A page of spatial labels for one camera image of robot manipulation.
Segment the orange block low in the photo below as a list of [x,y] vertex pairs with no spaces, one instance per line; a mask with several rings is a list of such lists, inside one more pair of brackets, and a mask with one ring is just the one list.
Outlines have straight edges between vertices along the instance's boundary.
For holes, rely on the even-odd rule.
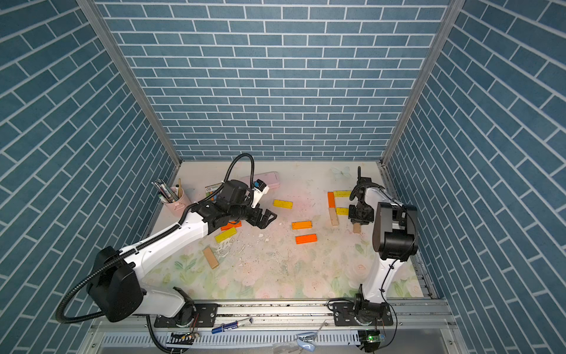
[[306,243],[315,243],[317,241],[318,241],[318,237],[316,234],[301,235],[296,237],[297,245],[302,245]]

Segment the light orange block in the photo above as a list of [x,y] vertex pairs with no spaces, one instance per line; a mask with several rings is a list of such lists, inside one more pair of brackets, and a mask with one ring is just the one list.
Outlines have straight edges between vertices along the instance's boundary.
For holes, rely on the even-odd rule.
[[312,221],[296,221],[291,224],[292,230],[307,230],[312,228]]

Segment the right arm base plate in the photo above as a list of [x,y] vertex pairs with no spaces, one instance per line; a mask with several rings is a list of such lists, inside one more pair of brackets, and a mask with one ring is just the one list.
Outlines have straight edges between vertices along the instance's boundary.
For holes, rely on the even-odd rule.
[[383,303],[364,302],[358,307],[353,302],[328,302],[337,327],[392,326],[394,319],[390,307]]

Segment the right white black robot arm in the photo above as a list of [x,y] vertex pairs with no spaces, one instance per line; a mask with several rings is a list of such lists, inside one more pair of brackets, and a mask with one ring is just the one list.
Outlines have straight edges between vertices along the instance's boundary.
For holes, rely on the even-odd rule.
[[418,209],[394,199],[385,187],[363,177],[361,168],[349,199],[357,203],[349,207],[348,218],[360,227],[373,227],[371,244],[376,253],[370,273],[361,284],[360,298],[385,303],[396,272],[418,251]]

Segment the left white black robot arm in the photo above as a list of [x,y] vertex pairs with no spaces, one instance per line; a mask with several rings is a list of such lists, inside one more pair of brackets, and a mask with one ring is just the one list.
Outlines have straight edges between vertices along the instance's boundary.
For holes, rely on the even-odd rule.
[[277,219],[270,210],[245,205],[217,206],[211,201],[185,209],[170,228],[121,250],[107,247],[97,255],[94,271],[117,261],[87,284],[87,293],[109,322],[130,316],[161,316],[187,327],[196,316],[195,302],[179,287],[161,289],[142,280],[161,262],[230,221],[247,221],[261,230]]

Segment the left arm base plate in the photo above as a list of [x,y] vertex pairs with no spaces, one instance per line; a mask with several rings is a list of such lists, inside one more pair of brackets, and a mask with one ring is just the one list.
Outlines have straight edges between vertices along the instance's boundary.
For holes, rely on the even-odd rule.
[[154,327],[157,328],[193,328],[214,327],[219,305],[215,303],[196,303],[184,305],[174,317],[157,316]]

